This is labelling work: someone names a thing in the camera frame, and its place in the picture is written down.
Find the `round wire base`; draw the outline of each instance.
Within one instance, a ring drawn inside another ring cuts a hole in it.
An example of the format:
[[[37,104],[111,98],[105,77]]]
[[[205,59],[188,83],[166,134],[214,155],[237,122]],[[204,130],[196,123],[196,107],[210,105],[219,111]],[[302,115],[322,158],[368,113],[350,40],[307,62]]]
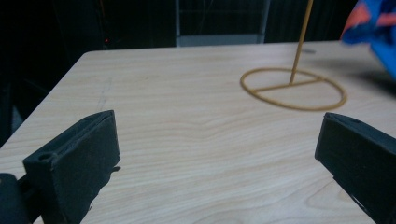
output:
[[[252,74],[259,73],[259,72],[292,72],[292,69],[289,68],[276,68],[276,67],[268,67],[268,68],[256,68],[247,71],[244,75],[241,76],[241,86],[244,88],[245,91],[247,91],[249,94],[252,96],[265,101],[267,103],[270,103],[272,105],[279,105],[282,107],[290,108],[290,109],[296,109],[296,110],[307,110],[307,111],[322,111],[322,110],[332,110],[337,107],[340,107],[347,101],[347,93],[346,91],[335,81],[327,78],[327,77],[321,77],[316,74],[303,71],[303,70],[296,70],[295,75],[303,75],[307,77],[312,77],[311,80],[306,80],[306,81],[299,81],[299,82],[292,82],[284,85],[276,85],[276,86],[270,86],[270,87],[265,87],[265,88],[258,88],[258,89],[251,89],[246,83],[245,79]],[[295,87],[295,86],[302,86],[302,85],[309,85],[309,84],[314,84],[318,82],[325,82],[335,88],[339,93],[340,93],[340,100],[332,105],[319,105],[319,106],[305,106],[305,105],[292,105],[292,104],[287,104],[280,102],[278,100],[271,99],[269,97],[265,97],[259,94],[259,92],[263,91],[271,91],[271,90],[278,90],[278,89],[284,89],[284,88],[289,88],[289,87]]]

